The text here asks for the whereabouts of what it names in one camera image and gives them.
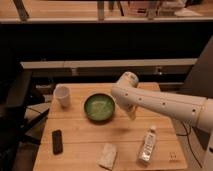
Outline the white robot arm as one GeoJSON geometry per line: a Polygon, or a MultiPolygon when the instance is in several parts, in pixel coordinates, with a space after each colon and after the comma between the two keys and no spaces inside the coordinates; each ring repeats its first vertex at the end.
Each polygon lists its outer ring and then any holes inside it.
{"type": "Polygon", "coordinates": [[[139,79],[124,72],[111,87],[111,95],[130,119],[135,108],[143,107],[185,122],[210,134],[202,171],[213,171],[213,99],[183,94],[164,93],[138,88],[139,79]]]}

